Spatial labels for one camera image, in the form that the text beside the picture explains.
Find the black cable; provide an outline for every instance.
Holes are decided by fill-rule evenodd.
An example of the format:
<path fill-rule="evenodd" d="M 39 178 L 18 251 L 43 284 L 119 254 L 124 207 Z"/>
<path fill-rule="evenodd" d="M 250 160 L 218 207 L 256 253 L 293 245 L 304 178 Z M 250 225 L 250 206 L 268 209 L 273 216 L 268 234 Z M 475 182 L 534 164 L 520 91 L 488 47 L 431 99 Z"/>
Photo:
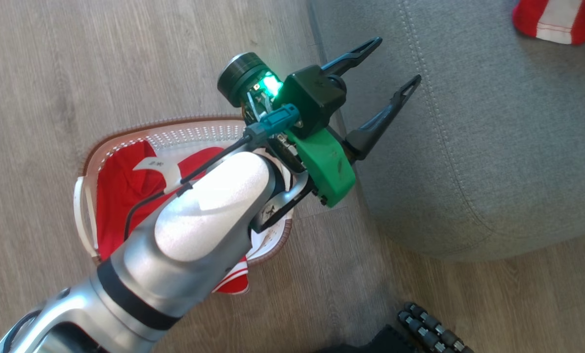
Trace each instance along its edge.
<path fill-rule="evenodd" d="M 249 141 L 251 141 L 251 136 L 249 136 L 249 135 L 242 136 L 242 138 L 240 138 L 238 141 L 234 142 L 233 145 L 225 148 L 224 150 L 222 150 L 222 152 L 220 152 L 215 157 L 213 157 L 212 159 L 207 161 L 204 165 L 196 168 L 196 170 L 191 172 L 190 175 L 186 176 L 185 178 L 182 178 L 180 181 L 181 187 L 180 187 L 180 189 L 177 190 L 177 196 L 181 196 L 186 190 L 189 190 L 192 188 L 192 185 L 189 183 L 190 180 L 196 178 L 196 176 L 198 176 L 198 174 L 201 174 L 202 172 L 207 170 L 209 167 L 214 165 L 214 163 L 216 163 L 217 161 L 220 161 L 220 159 L 225 157 L 227 154 L 230 154 L 230 152 L 233 152 L 233 151 L 237 150 L 238 148 L 243 147 L 243 145 L 245 145 Z M 129 228 L 131 226 L 131 218 L 133 218 L 135 211 L 137 211 L 138 208 L 140 208 L 140 207 L 146 205 L 147 203 L 149 203 L 155 199 L 158 199 L 159 197 L 162 197 L 162 196 L 164 196 L 164 192 L 163 191 L 158 192 L 157 194 L 149 196 L 146 199 L 138 202 L 137 204 L 135 204 L 135 206 L 133 206 L 133 208 L 131 208 L 131 210 L 127 214 L 127 222 L 125 224 L 124 241 L 127 241 L 127 239 L 129 238 Z"/>
<path fill-rule="evenodd" d="M 147 203 L 149 203 L 155 199 L 158 199 L 162 196 L 164 196 L 164 192 L 160 191 L 157 194 L 149 196 L 146 199 L 143 199 L 142 201 L 136 203 L 135 206 L 133 206 L 131 208 L 131 210 L 127 214 L 127 222 L 125 223 L 125 238 L 124 238 L 125 241 L 127 241 L 127 238 L 129 237 L 129 228 L 131 228 L 131 218 L 133 218 L 133 214 L 135 214 L 135 211 L 137 211 L 138 208 L 140 208 L 140 207 L 146 205 Z"/>
<path fill-rule="evenodd" d="M 11 329 L 11 331 L 9 331 L 7 337 L 5 338 L 5 343 L 2 345 L 2 353 L 9 353 L 11 351 L 11 348 L 14 344 L 14 339 L 16 338 L 17 333 L 20 331 L 20 329 L 22 328 L 22 326 L 24 326 L 24 324 L 26 324 L 29 320 L 35 319 L 39 313 L 41 313 L 41 310 L 35 310 L 32 311 L 26 315 L 24 315 Z"/>
<path fill-rule="evenodd" d="M 214 158 L 207 161 L 204 165 L 200 166 L 197 170 L 193 171 L 190 175 L 181 179 L 181 185 L 196 178 L 196 176 L 198 176 L 198 174 L 201 174 L 204 170 L 207 170 L 209 167 L 214 165 L 214 163 L 216 163 L 217 161 L 220 161 L 220 159 L 225 157 L 227 154 L 230 154 L 230 152 L 233 152 L 233 151 L 237 150 L 238 148 L 243 147 L 243 145 L 245 145 L 249 141 L 251 141 L 251 136 L 249 136 L 249 135 L 242 136 L 242 138 L 239 139 L 238 141 L 234 142 L 233 145 L 225 148 L 222 152 L 220 152 Z"/>

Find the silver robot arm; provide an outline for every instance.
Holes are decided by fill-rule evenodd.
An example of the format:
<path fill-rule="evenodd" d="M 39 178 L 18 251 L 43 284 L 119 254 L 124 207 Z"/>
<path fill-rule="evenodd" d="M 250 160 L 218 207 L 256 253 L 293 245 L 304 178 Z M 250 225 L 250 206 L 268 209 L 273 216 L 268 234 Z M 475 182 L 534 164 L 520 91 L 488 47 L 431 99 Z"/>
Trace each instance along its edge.
<path fill-rule="evenodd" d="M 278 172 L 252 152 L 227 157 L 149 215 L 90 277 L 32 311 L 0 353 L 149 352 L 247 254 L 249 224 Z"/>

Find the gray fabric ottoman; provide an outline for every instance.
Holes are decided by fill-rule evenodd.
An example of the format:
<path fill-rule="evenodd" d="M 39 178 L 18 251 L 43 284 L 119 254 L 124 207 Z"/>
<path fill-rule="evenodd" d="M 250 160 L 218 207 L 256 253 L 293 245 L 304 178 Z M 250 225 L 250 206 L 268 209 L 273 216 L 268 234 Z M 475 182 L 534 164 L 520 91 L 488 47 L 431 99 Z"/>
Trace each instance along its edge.
<path fill-rule="evenodd" d="M 412 250 L 479 261 L 585 234 L 585 45 L 522 36 L 516 3 L 310 3 L 326 58 L 384 38 L 344 76 L 347 130 L 423 77 L 357 167 L 380 231 Z"/>

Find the red and white fabric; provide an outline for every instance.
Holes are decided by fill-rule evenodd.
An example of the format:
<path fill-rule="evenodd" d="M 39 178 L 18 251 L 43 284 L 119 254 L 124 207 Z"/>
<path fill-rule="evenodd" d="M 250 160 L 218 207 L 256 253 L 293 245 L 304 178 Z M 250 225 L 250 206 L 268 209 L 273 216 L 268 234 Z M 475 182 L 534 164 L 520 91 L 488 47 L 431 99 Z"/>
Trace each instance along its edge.
<path fill-rule="evenodd" d="M 585 0 L 521 0 L 512 21 L 528 36 L 562 44 L 585 42 Z"/>
<path fill-rule="evenodd" d="M 107 158 L 97 180 L 97 230 L 101 260 L 108 259 L 111 253 L 124 242 L 127 214 L 136 203 L 165 190 L 167 185 L 175 183 L 175 179 L 178 181 L 179 178 L 186 177 L 222 150 L 218 147 L 205 148 L 167 170 L 156 168 L 154 162 L 163 159 L 157 158 L 153 148 L 146 141 L 121 148 Z M 146 162 L 144 164 L 150 167 L 140 167 L 142 162 Z M 160 164 L 170 165 L 171 163 L 164 161 Z M 165 173 L 175 172 L 175 170 L 176 175 Z M 171 194 L 139 208 L 131 219 L 129 232 L 164 203 Z M 243 257 L 214 291 L 228 294 L 246 293 L 249 288 L 247 274 L 247 257 Z"/>

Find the white plastic basket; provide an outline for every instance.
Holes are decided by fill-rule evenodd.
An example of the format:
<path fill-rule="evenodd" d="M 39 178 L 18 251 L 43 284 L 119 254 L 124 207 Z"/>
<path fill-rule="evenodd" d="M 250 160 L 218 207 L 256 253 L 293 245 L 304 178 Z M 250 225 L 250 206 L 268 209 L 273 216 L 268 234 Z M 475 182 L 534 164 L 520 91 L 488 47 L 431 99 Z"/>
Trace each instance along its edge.
<path fill-rule="evenodd" d="M 109 156 L 138 141 L 148 141 L 157 156 L 178 163 L 204 148 L 229 147 L 242 137 L 244 129 L 244 121 L 236 116 L 176 118 L 118 132 L 97 143 L 85 160 L 74 192 L 76 228 L 82 245 L 93 261 L 100 263 L 96 227 L 98 172 L 102 170 Z M 290 171 L 278 160 L 270 159 L 281 170 L 286 190 L 289 190 L 292 182 Z M 288 239 L 291 227 L 292 210 L 261 234 L 253 232 L 253 246 L 247 253 L 248 266 L 266 261 L 275 255 Z"/>

